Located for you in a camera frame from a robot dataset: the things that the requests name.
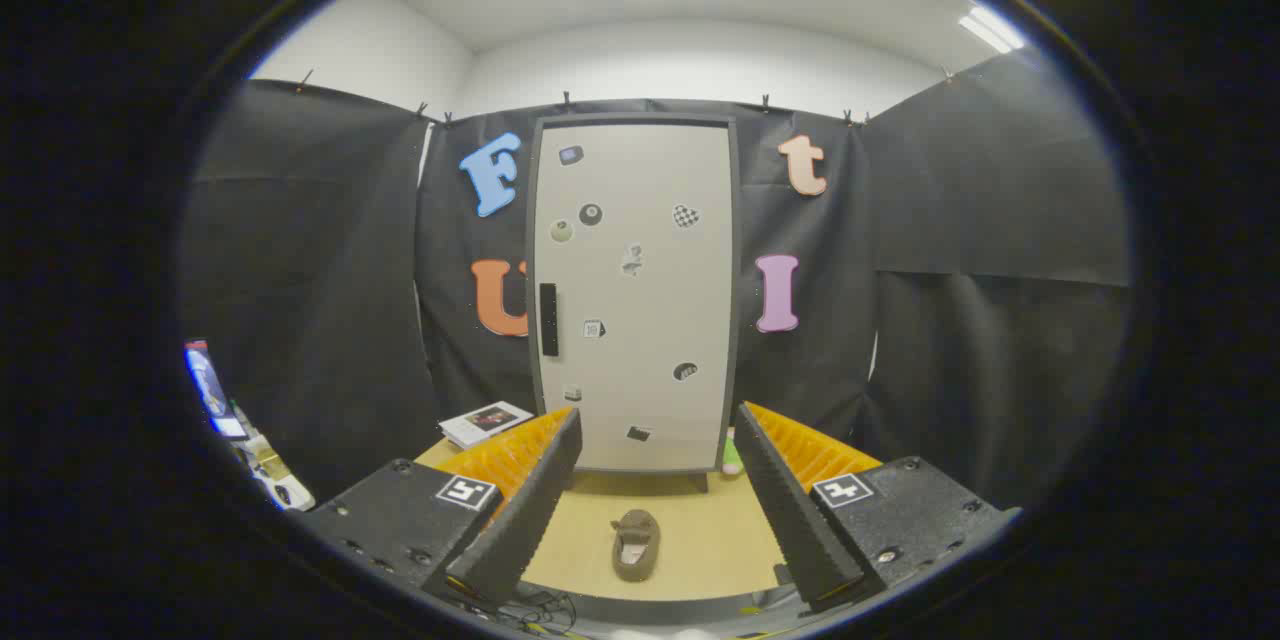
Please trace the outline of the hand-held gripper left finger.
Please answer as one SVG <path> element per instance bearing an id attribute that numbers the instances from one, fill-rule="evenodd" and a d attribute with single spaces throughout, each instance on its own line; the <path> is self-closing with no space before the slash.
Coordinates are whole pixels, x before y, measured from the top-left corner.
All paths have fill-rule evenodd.
<path id="1" fill-rule="evenodd" d="M 579 412 L 558 410 L 435 467 L 394 460 L 300 522 L 408 593 L 498 607 L 515 598 L 581 449 Z"/>

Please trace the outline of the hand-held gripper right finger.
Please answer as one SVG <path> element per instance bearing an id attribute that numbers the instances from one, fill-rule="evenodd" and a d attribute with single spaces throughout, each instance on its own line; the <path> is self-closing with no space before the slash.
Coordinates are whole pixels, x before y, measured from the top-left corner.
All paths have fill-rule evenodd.
<path id="1" fill-rule="evenodd" d="M 918 456 L 878 461 L 763 406 L 741 403 L 733 429 L 792 585 L 812 611 L 924 579 L 1020 515 Z"/>

